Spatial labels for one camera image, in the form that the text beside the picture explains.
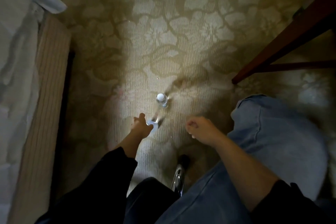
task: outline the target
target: patterned carpet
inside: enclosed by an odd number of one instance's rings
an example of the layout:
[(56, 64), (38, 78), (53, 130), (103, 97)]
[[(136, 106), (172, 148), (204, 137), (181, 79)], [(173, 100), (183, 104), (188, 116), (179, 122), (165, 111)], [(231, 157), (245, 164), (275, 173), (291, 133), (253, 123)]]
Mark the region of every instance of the patterned carpet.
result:
[[(78, 186), (107, 147), (122, 140), (133, 116), (155, 114), (161, 92), (170, 104), (159, 111), (160, 128), (140, 145), (130, 190), (149, 176), (170, 186), (182, 153), (192, 159), (190, 186), (218, 157), (185, 132), (186, 117), (206, 115), (227, 133), (230, 112), (250, 94), (283, 99), (336, 138), (334, 70), (255, 74), (231, 84), (305, 0), (62, 1), (68, 9), (59, 18), (73, 34), (76, 57), (59, 195)], [(327, 32), (280, 62), (328, 59), (334, 52)]]

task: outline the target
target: person's left hand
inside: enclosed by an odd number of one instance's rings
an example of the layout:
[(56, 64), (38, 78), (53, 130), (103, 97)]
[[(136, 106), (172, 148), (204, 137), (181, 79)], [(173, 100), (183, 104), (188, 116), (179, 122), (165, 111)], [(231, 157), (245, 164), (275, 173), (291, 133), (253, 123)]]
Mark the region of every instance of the person's left hand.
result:
[(131, 133), (136, 133), (141, 139), (144, 139), (148, 137), (152, 129), (153, 124), (147, 125), (144, 113), (140, 113), (138, 118), (134, 117), (134, 122), (131, 125)]

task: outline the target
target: sleeve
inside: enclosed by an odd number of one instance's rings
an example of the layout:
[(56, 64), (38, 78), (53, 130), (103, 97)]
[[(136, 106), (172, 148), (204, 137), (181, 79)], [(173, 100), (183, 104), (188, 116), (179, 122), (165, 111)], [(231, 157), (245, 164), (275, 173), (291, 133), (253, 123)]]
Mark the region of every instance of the sleeve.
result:
[(277, 181), (251, 213), (253, 223), (334, 223), (295, 183)]
[(123, 223), (126, 194), (137, 167), (123, 148), (108, 152), (84, 182), (49, 208), (36, 224)]

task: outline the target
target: water bottle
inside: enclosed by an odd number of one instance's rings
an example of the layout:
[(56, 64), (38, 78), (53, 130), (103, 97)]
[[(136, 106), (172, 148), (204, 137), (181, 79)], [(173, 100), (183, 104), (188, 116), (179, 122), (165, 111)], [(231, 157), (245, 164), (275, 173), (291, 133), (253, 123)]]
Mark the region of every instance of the water bottle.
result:
[(168, 106), (168, 98), (165, 94), (158, 94), (156, 96), (156, 101), (160, 107), (166, 108)]

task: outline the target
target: beige carpet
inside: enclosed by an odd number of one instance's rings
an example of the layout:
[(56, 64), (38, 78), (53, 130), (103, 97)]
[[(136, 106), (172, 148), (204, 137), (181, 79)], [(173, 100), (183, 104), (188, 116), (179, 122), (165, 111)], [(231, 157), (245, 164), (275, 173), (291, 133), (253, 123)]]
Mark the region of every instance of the beige carpet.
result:
[[(73, 33), (73, 65), (59, 195), (78, 186), (92, 166), (128, 133), (132, 117), (157, 110), (167, 91), (161, 127), (137, 154), (131, 187), (154, 176), (170, 186), (177, 157), (191, 156), (191, 185), (217, 155), (184, 130), (188, 115), (206, 115), (224, 132), (238, 99), (264, 93), (281, 98), (336, 137), (334, 70), (231, 78), (291, 21), (304, 0), (62, 0), (59, 18)], [(327, 59), (331, 32), (282, 61)]]

